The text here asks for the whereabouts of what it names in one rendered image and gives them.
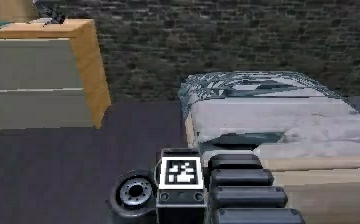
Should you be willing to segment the bed with white blanket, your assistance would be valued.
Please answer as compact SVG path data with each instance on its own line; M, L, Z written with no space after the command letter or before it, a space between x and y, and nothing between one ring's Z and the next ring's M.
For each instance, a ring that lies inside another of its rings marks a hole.
M210 99L184 115L189 147L252 153L305 224L360 224L360 112L343 97Z

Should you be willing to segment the patterned pillow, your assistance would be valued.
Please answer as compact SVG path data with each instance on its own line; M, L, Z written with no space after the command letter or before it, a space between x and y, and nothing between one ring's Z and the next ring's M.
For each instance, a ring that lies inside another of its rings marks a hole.
M183 114L200 101L225 98L276 97L291 93L292 98L304 98L296 92L312 90L308 97L337 98L338 94L304 73L294 71L227 71L189 75L177 92Z

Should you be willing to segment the wooden chest of drawers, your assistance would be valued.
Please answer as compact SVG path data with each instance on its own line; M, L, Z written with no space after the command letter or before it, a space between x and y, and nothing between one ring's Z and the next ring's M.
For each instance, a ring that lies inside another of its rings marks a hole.
M92 19L0 27L0 131L99 129L110 105Z

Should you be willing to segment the small black object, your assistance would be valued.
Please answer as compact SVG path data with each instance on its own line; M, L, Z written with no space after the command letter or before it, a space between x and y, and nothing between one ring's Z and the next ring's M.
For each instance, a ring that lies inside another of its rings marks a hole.
M66 15L62 12L59 5L44 6L43 15L47 19L47 24L63 24Z

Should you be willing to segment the beige lamp shade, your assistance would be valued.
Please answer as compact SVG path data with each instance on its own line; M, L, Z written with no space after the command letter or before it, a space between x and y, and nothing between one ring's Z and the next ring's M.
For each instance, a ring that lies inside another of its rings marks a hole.
M0 21L26 23L37 18L32 0L0 0Z

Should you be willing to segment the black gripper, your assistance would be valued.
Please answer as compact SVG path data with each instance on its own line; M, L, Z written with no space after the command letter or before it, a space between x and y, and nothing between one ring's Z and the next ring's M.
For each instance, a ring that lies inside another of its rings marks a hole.
M153 172L132 170L116 179L106 205L107 224L157 224Z

